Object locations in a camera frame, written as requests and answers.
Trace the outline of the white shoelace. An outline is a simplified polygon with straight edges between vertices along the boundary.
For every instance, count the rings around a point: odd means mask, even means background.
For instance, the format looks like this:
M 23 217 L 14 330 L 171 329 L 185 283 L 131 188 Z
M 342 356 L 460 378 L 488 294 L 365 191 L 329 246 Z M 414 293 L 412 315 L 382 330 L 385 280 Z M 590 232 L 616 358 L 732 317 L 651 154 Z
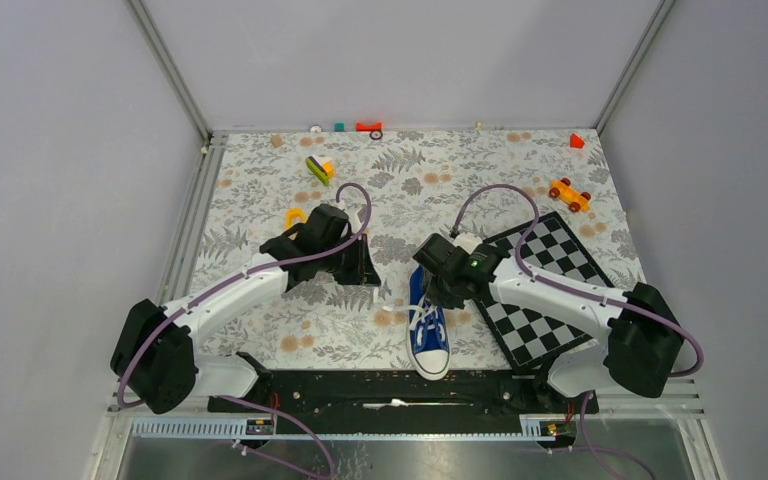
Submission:
M 386 312 L 406 313 L 407 339 L 412 350 L 448 349 L 448 332 L 443 310 L 430 300 L 422 270 L 415 271 L 409 281 L 409 303 L 402 306 L 384 304 Z

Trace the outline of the blue canvas sneaker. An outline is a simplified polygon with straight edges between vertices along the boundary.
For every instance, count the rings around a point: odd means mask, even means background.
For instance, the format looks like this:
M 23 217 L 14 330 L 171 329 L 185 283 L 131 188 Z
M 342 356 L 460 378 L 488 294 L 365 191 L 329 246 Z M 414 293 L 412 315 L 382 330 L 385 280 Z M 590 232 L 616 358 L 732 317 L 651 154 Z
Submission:
M 438 381 L 448 373 L 451 356 L 444 311 L 426 294 L 429 279 L 422 266 L 417 266 L 409 279 L 406 350 L 422 378 Z

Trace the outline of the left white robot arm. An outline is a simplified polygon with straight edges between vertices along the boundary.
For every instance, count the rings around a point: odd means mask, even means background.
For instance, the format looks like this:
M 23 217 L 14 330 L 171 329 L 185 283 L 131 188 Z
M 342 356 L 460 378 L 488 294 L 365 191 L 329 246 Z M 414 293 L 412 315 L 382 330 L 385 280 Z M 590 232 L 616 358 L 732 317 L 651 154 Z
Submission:
M 268 240 L 247 264 L 195 294 L 129 311 L 111 358 L 124 392 L 122 408 L 144 405 L 155 414 L 190 396 L 232 396 L 248 411 L 269 401 L 263 367 L 243 353 L 205 354 L 217 332 L 324 272 L 343 286 L 379 286 L 360 209 L 321 204 L 307 219 Z

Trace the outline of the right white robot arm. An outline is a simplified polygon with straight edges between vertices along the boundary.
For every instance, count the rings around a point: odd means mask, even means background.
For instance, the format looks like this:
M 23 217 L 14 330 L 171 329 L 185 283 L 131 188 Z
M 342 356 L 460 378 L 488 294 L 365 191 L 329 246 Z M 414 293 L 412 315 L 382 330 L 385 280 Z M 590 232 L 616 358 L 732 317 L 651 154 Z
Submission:
M 645 283 L 630 291 L 587 284 L 528 266 L 520 255 L 495 246 L 464 248 L 439 234 L 429 236 L 413 258 L 430 274 L 427 292 L 440 307 L 492 300 L 533 310 L 594 340 L 594 346 L 562 353 L 541 367 L 533 396 L 549 412 L 611 386 L 660 397 L 685 342 L 663 296 Z

